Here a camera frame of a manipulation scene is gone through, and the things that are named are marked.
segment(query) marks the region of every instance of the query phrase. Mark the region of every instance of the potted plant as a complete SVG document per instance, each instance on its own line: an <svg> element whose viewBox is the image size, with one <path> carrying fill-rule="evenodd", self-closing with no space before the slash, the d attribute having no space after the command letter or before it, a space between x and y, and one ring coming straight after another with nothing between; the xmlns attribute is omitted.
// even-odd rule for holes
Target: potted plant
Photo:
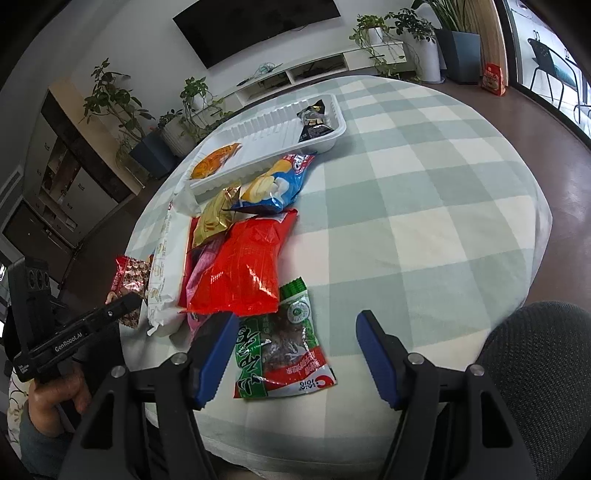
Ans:
<svg viewBox="0 0 591 480"><path fill-rule="evenodd" d="M131 95L131 90L122 88L118 80L129 77L107 70L109 59L96 66L92 72L95 85L92 95L84 99L84 116L112 115L119 120L121 147L118 158L129 155L156 178L162 178L176 166L176 159L157 131L145 133L138 117L153 120L154 117Z"/></svg>
<svg viewBox="0 0 591 480"><path fill-rule="evenodd" d="M394 20L396 33L404 40L407 57L414 60L421 81L441 83L439 51L431 22L417 17L416 12L408 8L397 14L390 12L387 17Z"/></svg>
<svg viewBox="0 0 591 480"><path fill-rule="evenodd" d="M480 35L471 33L466 16L465 0L414 0L413 9L421 4L431 6L441 22L435 30L447 75L457 83L478 83L480 80Z"/></svg>
<svg viewBox="0 0 591 480"><path fill-rule="evenodd" d="M186 157L206 136L233 115L225 112L221 107L223 99L216 100L207 84L205 77L185 80L185 85L179 97L183 100L183 110L167 112L160 117L158 128L162 132L162 139L170 150L179 158ZM208 115L210 121L205 121L202 115Z"/></svg>
<svg viewBox="0 0 591 480"><path fill-rule="evenodd" d="M384 43L384 38L390 30L385 20L385 17L377 15L358 15L357 30L365 35L370 45Z"/></svg>

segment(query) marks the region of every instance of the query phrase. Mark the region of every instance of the blue gripper pad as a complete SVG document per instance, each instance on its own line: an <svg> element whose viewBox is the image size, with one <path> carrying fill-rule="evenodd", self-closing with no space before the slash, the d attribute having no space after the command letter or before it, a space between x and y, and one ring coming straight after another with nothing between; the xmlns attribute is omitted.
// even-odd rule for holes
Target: blue gripper pad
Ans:
<svg viewBox="0 0 591 480"><path fill-rule="evenodd" d="M357 315L355 332L369 371L374 378L375 386L378 388L379 396L388 402L390 408L395 408L398 403L396 371L378 337L381 334L385 338L386 334L374 314L369 311Z"/></svg>
<svg viewBox="0 0 591 480"><path fill-rule="evenodd" d="M217 320L221 319L214 315L207 321L215 322ZM208 401L216 396L228 360L230 360L236 346L239 326L240 319L236 315L232 315L219 333L215 344L210 347L209 356L200 368L199 390L195 395L195 401L199 408L203 408Z"/></svg>

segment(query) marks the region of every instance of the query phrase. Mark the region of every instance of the human hand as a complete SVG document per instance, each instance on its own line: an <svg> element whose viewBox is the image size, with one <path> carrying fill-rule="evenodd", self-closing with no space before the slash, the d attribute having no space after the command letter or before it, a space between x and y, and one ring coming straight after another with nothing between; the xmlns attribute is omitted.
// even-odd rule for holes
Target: human hand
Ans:
<svg viewBox="0 0 591 480"><path fill-rule="evenodd" d="M45 384L33 380L29 388L29 417L35 428L46 437L57 437L64 432L56 408L58 404L72 400L76 411L82 414L92 400L80 365L74 362L73 366L72 374Z"/></svg>

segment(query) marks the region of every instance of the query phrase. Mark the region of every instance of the gold snack bag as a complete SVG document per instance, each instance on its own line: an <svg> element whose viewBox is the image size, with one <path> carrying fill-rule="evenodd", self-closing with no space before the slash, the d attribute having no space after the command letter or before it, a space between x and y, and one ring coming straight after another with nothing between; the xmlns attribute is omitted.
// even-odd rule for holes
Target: gold snack bag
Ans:
<svg viewBox="0 0 591 480"><path fill-rule="evenodd" d="M214 235L225 232L232 226L236 213L229 209L238 200L240 187L239 181L232 183L222 189L203 209L193 233L192 248L209 242Z"/></svg>

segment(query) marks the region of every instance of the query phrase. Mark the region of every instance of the plaid tablecloth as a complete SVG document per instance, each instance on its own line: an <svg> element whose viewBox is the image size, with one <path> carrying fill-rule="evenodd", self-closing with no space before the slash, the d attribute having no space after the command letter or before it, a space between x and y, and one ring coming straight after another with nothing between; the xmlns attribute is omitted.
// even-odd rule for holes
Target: plaid tablecloth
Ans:
<svg viewBox="0 0 591 480"><path fill-rule="evenodd" d="M216 398L196 414L216 455L307 477L374 470L394 435L398 415L379 398L363 360L356 315L373 310L409 351L463 369L526 298L551 226L544 195L509 142L472 108L426 87L344 77L231 121L325 92L337 96L348 129L309 172L279 275L282 283L302 276L310 287L316 331L339 383L300 397L234 400L232 358ZM153 252L189 162L146 207L128 255ZM131 369L188 348L186 328L171 338L145 331L121 329Z"/></svg>

